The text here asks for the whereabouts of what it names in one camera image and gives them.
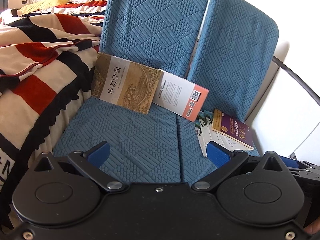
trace black mechanical device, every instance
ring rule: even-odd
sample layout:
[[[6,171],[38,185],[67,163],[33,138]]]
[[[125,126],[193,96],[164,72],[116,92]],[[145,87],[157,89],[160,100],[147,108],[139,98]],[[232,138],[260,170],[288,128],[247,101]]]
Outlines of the black mechanical device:
[[[97,168],[108,157],[105,146],[68,157],[41,154],[12,197],[23,223],[0,239],[320,239],[303,230],[320,214],[316,165],[294,161],[297,168],[288,168],[275,152],[234,151],[191,187],[125,185]]]

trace book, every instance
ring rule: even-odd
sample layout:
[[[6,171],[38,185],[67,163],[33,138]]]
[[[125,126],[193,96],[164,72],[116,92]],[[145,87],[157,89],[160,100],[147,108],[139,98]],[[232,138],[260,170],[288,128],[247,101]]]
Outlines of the book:
[[[211,129],[254,150],[250,127],[218,109],[213,111]]]
[[[147,114],[163,72],[130,60],[98,53],[91,94]]]
[[[152,102],[194,122],[209,90],[164,70],[161,71],[163,76]]]
[[[202,151],[202,155],[207,157],[206,147],[210,141],[214,141],[224,147],[225,149],[233,152],[234,150],[251,151],[249,148],[236,140],[233,140],[225,135],[222,135],[216,131],[211,130],[213,120],[213,112],[204,110],[199,112],[198,119],[195,120],[195,129]]]

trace striped blanket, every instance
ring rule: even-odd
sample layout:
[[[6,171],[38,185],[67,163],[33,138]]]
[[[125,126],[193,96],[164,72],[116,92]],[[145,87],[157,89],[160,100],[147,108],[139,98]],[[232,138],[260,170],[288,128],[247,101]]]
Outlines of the striped blanket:
[[[69,2],[67,4],[58,5],[49,9],[23,14],[16,9],[8,9],[0,14],[0,25],[9,24],[23,17],[36,16],[40,14],[68,14],[76,16],[81,20],[86,20],[92,25],[102,27],[104,15],[106,12],[107,0],[85,0]]]
[[[101,30],[53,13],[0,26],[0,224],[10,227],[9,203],[32,153],[90,96]]]

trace purple booklet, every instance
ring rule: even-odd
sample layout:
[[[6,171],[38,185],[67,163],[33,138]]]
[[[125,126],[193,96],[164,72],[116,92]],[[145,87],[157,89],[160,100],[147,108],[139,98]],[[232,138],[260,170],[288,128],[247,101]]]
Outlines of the purple booklet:
[[[213,112],[211,129],[254,149],[250,127],[218,109]]]

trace hand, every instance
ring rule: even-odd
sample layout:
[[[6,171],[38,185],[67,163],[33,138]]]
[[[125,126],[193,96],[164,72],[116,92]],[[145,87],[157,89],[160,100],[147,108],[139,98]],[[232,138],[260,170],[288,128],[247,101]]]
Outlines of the hand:
[[[304,229],[308,234],[315,234],[320,230],[320,216]]]

